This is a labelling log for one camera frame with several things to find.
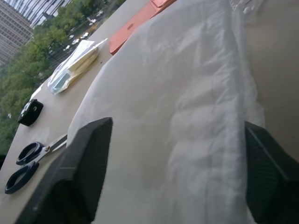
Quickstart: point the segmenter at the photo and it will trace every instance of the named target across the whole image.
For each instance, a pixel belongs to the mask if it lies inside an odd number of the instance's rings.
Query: clear plastic bag
[[[247,16],[244,13],[246,4],[238,4],[232,12],[232,30],[238,47],[241,85],[244,105],[244,119],[250,123],[265,127],[263,107],[257,101],[257,88],[251,75],[249,55],[246,42],[245,22]]]
[[[99,46],[103,43],[82,40],[74,52],[63,61],[48,80],[48,88],[52,94],[65,90],[71,82],[82,75],[88,66],[97,58]]]

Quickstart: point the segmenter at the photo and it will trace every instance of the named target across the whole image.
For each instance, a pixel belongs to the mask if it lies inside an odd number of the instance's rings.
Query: orange case
[[[127,22],[109,41],[110,53],[114,55],[131,36],[135,29],[162,12],[176,0],[150,0],[129,22]]]

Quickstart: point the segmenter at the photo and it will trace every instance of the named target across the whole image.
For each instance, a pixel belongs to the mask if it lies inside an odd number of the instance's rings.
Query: beige table surface
[[[266,127],[299,161],[299,1],[265,0],[246,27]]]
[[[148,0],[127,0],[96,32],[89,38],[91,41],[101,41],[109,38],[119,30]],[[59,155],[51,156],[42,161],[41,166],[31,180],[13,195],[4,193],[7,180],[20,167],[16,160],[20,151],[29,143],[39,141],[49,144],[56,138],[67,133],[68,127],[79,108],[90,84],[101,67],[111,58],[108,45],[101,51],[100,56],[93,62],[88,71],[72,86],[61,94],[52,95],[47,88],[47,81],[34,98],[44,104],[37,121],[30,127],[20,125],[14,137],[6,160],[0,171],[0,223],[14,223],[28,199],[34,192],[51,162]]]

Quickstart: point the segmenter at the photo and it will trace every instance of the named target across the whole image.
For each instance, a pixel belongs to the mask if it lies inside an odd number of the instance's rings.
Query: black scissor handle
[[[42,151],[44,145],[40,142],[33,142],[27,145],[20,153],[16,162],[17,165],[24,165],[35,159]]]
[[[39,163],[32,161],[30,164],[22,167],[14,174],[12,174],[12,176],[9,178],[5,186],[5,194],[8,195],[13,194],[14,192],[18,191],[21,187],[23,187],[30,180],[33,174],[36,172],[38,166]]]

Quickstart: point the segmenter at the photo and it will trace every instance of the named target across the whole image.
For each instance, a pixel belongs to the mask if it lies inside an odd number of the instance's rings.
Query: tall building
[[[30,22],[4,0],[0,0],[0,64],[12,58],[31,36]]]
[[[42,24],[45,14],[57,15],[60,6],[66,6],[71,0],[6,0],[15,10],[30,21],[31,27]]]

